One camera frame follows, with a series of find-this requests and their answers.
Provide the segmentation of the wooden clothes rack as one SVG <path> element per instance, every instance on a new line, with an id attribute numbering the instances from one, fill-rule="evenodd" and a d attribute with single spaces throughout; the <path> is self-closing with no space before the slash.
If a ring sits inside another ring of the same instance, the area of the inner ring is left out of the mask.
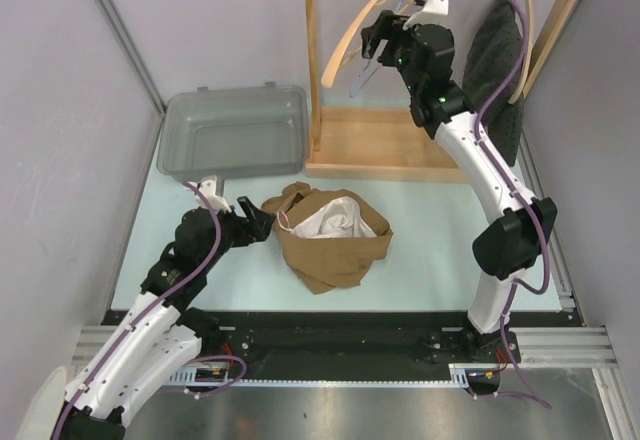
<path id="1" fill-rule="evenodd" d="M 579 0 L 555 0 L 539 34 L 533 37 L 526 97 Z M 325 106 L 320 83 L 326 65 L 317 47 L 316 1 L 305 0 L 310 77 L 311 177 L 463 183 L 465 175 L 449 155 L 410 126 L 400 108 Z"/>

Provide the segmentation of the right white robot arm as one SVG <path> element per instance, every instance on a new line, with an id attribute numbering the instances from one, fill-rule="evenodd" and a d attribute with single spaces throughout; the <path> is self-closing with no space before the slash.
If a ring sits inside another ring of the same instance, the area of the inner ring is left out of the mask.
<path id="1" fill-rule="evenodd" d="M 469 359 L 484 361 L 505 339 L 515 290 L 538 260 L 543 262 L 543 281 L 533 292 L 539 295 L 549 287 L 548 241 L 557 207 L 550 198 L 537 198 L 513 174 L 468 96 L 452 80 L 452 32 L 435 24 L 409 26 L 407 21 L 382 11 L 361 32 L 362 55 L 398 71 L 415 125 L 463 171 L 485 213 L 488 226 L 472 244 L 481 276 L 459 340 Z"/>

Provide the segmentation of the hanging wooden hanger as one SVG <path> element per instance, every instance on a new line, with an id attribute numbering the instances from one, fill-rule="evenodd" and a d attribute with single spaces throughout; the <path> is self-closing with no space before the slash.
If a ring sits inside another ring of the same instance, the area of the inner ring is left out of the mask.
<path id="1" fill-rule="evenodd" d="M 355 35 L 358 33 L 363 22 L 372 11 L 386 6 L 390 1 L 391 0 L 368 0 L 360 12 L 354 17 L 328 60 L 320 79 L 322 87 L 333 87 L 338 72 L 361 51 L 360 48 L 350 50 L 349 47 L 354 42 Z M 400 11 L 404 11 L 408 5 L 409 1 L 403 2 L 403 0 L 400 0 Z"/>

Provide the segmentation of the dark grey dotted skirt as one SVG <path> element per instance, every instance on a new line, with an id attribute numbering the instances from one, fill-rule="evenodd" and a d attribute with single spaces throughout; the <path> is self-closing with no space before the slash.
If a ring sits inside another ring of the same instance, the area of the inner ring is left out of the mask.
<path id="1" fill-rule="evenodd" d="M 522 44 L 511 4 L 495 0 L 476 32 L 463 74 L 462 89 L 475 107 L 482 107 L 518 64 Z M 515 75 L 482 118 L 491 141 L 509 166 L 516 163 L 523 127 L 524 98 L 509 102 L 519 80 L 520 76 Z"/>

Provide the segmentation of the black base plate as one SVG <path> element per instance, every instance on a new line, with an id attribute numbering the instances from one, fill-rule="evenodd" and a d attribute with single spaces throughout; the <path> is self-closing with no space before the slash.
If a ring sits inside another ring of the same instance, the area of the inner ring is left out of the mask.
<path id="1" fill-rule="evenodd" d="M 188 317 L 207 354 L 231 353 L 249 380 L 443 380 L 453 363 L 494 364 L 507 345 L 453 312 L 206 312 Z"/>

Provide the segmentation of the light blue wire hanger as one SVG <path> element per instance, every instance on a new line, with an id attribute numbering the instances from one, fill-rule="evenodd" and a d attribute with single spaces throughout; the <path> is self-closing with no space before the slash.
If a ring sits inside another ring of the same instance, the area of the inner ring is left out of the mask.
<path id="1" fill-rule="evenodd" d="M 373 19 L 373 14 L 375 12 L 383 9 L 391 9 L 394 13 L 403 15 L 406 14 L 407 11 L 411 10 L 415 5 L 415 0 L 375 0 L 373 3 L 372 0 L 370 0 L 361 10 L 361 12 L 364 13 L 359 13 L 356 15 L 356 19 L 354 19 L 357 28 L 354 30 L 353 35 L 348 37 L 349 42 L 347 47 L 355 45 L 354 39 L 355 35 L 358 33 L 358 28 L 362 28 L 364 26 L 365 20 Z M 361 46 L 354 47 L 352 50 L 345 50 L 344 55 L 340 59 L 339 69 L 346 67 L 346 65 L 355 60 L 360 53 Z M 372 60 L 366 60 L 361 70 L 349 86 L 349 97 L 353 99 L 359 96 L 367 83 L 369 83 L 370 80 L 378 73 L 379 68 L 380 67 L 373 66 Z"/>

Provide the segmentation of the tan cloth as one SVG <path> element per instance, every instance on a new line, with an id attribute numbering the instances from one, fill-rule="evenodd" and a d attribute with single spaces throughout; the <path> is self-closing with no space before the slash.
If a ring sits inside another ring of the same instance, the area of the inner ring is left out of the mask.
<path id="1" fill-rule="evenodd" d="M 358 286 L 386 258 L 389 221 L 356 193 L 296 182 L 262 204 L 276 215 L 273 230 L 283 258 L 314 294 Z"/>

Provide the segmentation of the aluminium frame rail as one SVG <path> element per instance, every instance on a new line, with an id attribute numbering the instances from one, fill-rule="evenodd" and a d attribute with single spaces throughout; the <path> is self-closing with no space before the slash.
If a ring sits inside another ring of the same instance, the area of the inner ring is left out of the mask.
<path id="1" fill-rule="evenodd" d="M 71 368 L 86 366 L 115 331 L 115 326 L 87 326 L 81 331 Z M 604 327 L 516 328 L 525 368 L 613 368 L 618 365 Z"/>

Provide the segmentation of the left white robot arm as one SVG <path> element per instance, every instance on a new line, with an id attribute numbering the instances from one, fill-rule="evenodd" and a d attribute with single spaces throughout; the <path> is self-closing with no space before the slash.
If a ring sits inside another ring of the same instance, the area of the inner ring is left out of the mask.
<path id="1" fill-rule="evenodd" d="M 230 353 L 218 320 L 193 307 L 207 275 L 232 248 L 265 241 L 275 217 L 248 198 L 242 211 L 202 206 L 186 212 L 140 293 L 110 338 L 65 388 L 55 439 L 121 439 L 141 407 L 191 362 L 244 369 Z"/>

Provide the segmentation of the light wooden hanger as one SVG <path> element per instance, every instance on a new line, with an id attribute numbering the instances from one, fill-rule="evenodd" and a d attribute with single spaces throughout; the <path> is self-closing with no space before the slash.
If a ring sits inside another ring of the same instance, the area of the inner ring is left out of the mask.
<path id="1" fill-rule="evenodd" d="M 510 105 L 514 105 L 517 102 L 517 100 L 523 95 L 526 80 L 528 78 L 529 66 L 530 66 L 532 51 L 533 51 L 532 32 L 535 24 L 534 0 L 525 0 L 525 16 L 526 16 L 526 26 L 528 28 L 526 52 L 522 61 L 519 81 L 516 85 L 516 88 L 513 94 L 508 100 L 508 103 Z"/>

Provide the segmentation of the clear grey plastic bin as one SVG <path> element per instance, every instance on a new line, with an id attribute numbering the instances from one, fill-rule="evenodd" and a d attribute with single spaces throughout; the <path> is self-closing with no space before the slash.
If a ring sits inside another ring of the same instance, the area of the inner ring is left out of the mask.
<path id="1" fill-rule="evenodd" d="M 306 92 L 270 83 L 173 96 L 156 166 L 178 182 L 253 178 L 296 174 L 308 154 Z"/>

